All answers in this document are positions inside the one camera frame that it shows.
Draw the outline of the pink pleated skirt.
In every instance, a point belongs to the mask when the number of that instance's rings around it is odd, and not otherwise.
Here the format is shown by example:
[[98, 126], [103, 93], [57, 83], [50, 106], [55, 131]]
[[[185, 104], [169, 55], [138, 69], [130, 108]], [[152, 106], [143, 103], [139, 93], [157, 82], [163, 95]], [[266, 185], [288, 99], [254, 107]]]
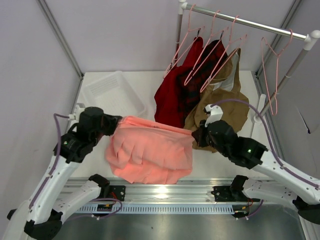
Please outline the pink pleated skirt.
[[129, 183], [175, 184], [193, 171], [192, 132], [126, 116], [105, 150], [112, 173]]

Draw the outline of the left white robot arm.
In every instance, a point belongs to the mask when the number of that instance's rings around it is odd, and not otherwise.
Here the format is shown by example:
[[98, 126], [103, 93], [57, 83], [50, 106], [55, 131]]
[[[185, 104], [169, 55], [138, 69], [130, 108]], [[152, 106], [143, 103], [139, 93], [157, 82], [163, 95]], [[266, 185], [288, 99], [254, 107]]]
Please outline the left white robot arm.
[[64, 199], [58, 199], [70, 176], [90, 154], [102, 137], [114, 134], [121, 116], [108, 115], [99, 107], [80, 107], [67, 116], [76, 122], [61, 134], [48, 168], [35, 191], [17, 209], [12, 209], [4, 240], [52, 240], [66, 220], [91, 201], [113, 201], [109, 198], [110, 182], [94, 174], [85, 184]]

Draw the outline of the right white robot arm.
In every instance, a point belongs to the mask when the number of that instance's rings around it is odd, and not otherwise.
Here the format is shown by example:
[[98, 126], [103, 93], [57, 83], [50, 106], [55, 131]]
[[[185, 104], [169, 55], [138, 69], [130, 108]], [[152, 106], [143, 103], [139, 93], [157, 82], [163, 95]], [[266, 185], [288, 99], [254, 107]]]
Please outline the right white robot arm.
[[281, 204], [295, 210], [300, 217], [320, 223], [320, 181], [302, 171], [284, 165], [277, 155], [260, 142], [238, 136], [223, 120], [205, 125], [192, 132], [200, 147], [213, 147], [233, 164], [266, 175], [274, 182], [260, 181], [237, 175], [224, 196], [237, 202], [259, 199]]

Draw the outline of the red black plaid skirt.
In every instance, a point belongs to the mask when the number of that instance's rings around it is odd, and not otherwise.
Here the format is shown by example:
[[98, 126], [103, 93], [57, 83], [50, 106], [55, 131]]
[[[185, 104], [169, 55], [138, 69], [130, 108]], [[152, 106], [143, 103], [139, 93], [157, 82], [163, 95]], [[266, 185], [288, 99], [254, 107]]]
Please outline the red black plaid skirt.
[[191, 110], [200, 101], [200, 89], [210, 75], [215, 74], [222, 66], [228, 55], [220, 40], [209, 43], [196, 60], [181, 87], [184, 102], [179, 104], [179, 110], [183, 118], [186, 118]]

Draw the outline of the pink hanger with red skirt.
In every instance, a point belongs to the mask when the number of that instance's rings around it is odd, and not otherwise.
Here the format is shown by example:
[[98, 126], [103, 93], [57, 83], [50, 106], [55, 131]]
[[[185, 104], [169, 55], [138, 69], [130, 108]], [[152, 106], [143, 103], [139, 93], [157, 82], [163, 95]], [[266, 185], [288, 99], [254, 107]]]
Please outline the pink hanger with red skirt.
[[205, 26], [192, 27], [191, 24], [191, 14], [193, 8], [196, 6], [193, 4], [190, 7], [188, 17], [187, 17], [187, 28], [184, 37], [182, 37], [182, 25], [183, 25], [183, 15], [187, 9], [188, 3], [186, 0], [178, 1], [178, 19], [177, 19], [177, 30], [175, 37], [175, 52], [172, 60], [168, 67], [165, 69], [162, 78], [165, 79], [167, 75], [178, 65], [181, 59], [187, 54], [187, 51], [192, 47], [193, 43], [201, 36], [202, 31]]

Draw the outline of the white perforated plastic basket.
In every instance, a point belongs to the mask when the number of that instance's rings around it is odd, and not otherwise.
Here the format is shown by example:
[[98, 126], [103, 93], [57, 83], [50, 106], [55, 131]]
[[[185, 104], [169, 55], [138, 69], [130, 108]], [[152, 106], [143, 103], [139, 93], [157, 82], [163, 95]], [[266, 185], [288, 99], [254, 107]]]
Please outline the white perforated plastic basket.
[[142, 116], [147, 108], [121, 71], [84, 75], [80, 90], [87, 107], [101, 108], [118, 116]]

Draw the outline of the white metal clothes rack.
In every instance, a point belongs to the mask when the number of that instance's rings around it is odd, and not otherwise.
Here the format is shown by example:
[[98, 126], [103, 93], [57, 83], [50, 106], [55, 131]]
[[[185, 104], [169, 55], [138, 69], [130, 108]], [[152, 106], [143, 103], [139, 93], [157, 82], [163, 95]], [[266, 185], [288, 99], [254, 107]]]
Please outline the white metal clothes rack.
[[175, 52], [179, 52], [179, 47], [182, 45], [183, 40], [181, 40], [181, 29], [182, 29], [182, 21], [183, 21], [183, 14], [185, 10], [193, 11], [195, 13], [199, 13], [206, 16], [216, 17], [218, 19], [222, 19], [229, 22], [234, 22], [236, 24], [240, 24], [243, 26], [247, 26], [250, 28], [258, 29], [261, 31], [265, 31], [268, 33], [275, 34], [273, 42], [271, 43], [268, 52], [266, 53], [265, 57], [262, 58], [261, 67], [259, 67], [256, 75], [259, 76], [261, 73], [265, 72], [265, 63], [271, 57], [271, 52], [274, 48], [278, 45], [282, 37], [290, 37], [291, 39], [296, 39], [304, 42], [303, 48], [295, 58], [294, 62], [283, 76], [281, 81], [276, 82], [276, 88], [273, 94], [268, 98], [268, 102], [265, 103], [264, 107], [262, 108], [260, 114], [265, 115], [268, 110], [271, 109], [273, 103], [277, 101], [277, 95], [281, 93], [282, 88], [288, 82], [288, 80], [292, 77], [293, 73], [297, 70], [298, 66], [301, 64], [307, 53], [314, 47], [314, 45], [320, 40], [320, 31], [313, 30], [311, 33], [303, 35], [299, 33], [291, 33], [290, 30], [284, 29], [285, 26], [288, 26], [290, 21], [293, 19], [295, 14], [298, 12], [298, 8], [301, 7], [302, 1], [295, 0], [289, 11], [284, 18], [281, 27], [273, 27], [269, 25], [265, 25], [262, 23], [257, 23], [250, 20], [245, 20], [239, 17], [227, 15], [224, 13], [213, 10], [209, 10], [207, 8], [199, 7], [199, 6], [192, 6], [192, 4], [188, 3], [186, 0], [180, 0], [178, 2], [178, 15], [177, 15], [177, 27], [176, 27], [176, 36], [175, 36]]

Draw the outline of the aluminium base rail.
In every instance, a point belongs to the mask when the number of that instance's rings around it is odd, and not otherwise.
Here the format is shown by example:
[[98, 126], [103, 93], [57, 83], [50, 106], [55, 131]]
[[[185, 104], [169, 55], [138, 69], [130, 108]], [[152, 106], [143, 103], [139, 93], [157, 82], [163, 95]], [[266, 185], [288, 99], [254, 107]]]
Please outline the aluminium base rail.
[[[112, 186], [125, 186], [124, 202], [127, 204], [215, 204], [212, 191], [218, 186], [229, 186], [231, 178], [186, 179], [176, 184], [130, 184], [111, 177]], [[249, 198], [261, 199], [268, 204], [287, 205], [297, 199], [297, 194], [273, 180], [249, 179], [243, 185]]]

